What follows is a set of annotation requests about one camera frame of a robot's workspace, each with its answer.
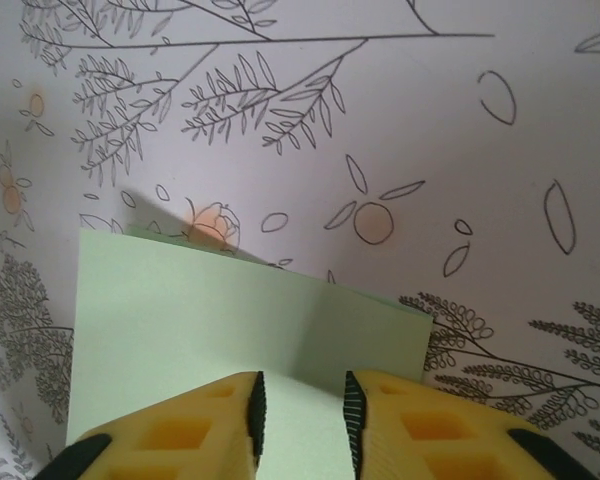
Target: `wallpaper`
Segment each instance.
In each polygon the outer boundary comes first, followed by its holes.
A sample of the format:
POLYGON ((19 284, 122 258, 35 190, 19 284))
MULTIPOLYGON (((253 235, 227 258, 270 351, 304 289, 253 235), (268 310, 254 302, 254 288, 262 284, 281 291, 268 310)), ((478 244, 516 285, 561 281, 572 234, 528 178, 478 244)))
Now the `wallpaper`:
POLYGON ((600 477, 600 2, 0 0, 0 479, 129 225, 430 313, 425 383, 600 477))

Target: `paper card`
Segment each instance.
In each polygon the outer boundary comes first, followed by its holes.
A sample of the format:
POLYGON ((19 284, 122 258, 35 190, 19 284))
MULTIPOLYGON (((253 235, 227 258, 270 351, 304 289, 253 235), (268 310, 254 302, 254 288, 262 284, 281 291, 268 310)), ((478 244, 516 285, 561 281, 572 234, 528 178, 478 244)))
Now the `paper card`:
POLYGON ((420 380, 431 325, 420 312, 303 275, 85 230, 67 440, 220 377, 264 370, 258 478, 350 478, 346 370, 420 380))

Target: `square hole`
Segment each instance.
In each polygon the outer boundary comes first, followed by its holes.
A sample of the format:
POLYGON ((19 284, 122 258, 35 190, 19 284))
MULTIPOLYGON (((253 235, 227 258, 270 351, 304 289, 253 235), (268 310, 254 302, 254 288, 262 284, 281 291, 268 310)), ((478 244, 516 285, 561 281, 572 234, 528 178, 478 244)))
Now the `square hole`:
POLYGON ((112 467, 107 480, 175 480, 178 469, 174 467, 112 467))
POLYGON ((425 456, 436 480, 512 480, 513 476, 489 454, 425 456))
POLYGON ((475 436, 462 420, 449 413, 404 413, 401 420, 414 440, 459 440, 475 436))
POLYGON ((196 450, 211 429, 205 418, 173 418, 151 426, 138 450, 196 450))
POLYGON ((207 396, 211 398, 225 398, 233 395, 233 392, 235 392, 235 388, 231 385, 224 385, 211 390, 207 396))
POLYGON ((386 395, 405 395, 407 393, 390 385, 380 385, 380 391, 386 395))

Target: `floral wallpaper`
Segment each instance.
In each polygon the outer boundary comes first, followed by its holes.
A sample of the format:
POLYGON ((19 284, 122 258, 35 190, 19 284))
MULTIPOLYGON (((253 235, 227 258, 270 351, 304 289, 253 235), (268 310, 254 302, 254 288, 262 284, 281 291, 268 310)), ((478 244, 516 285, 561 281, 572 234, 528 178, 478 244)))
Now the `floral wallpaper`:
POLYGON ((434 317, 600 478, 600 4, 0 0, 0 479, 64 445, 82 228, 434 317))

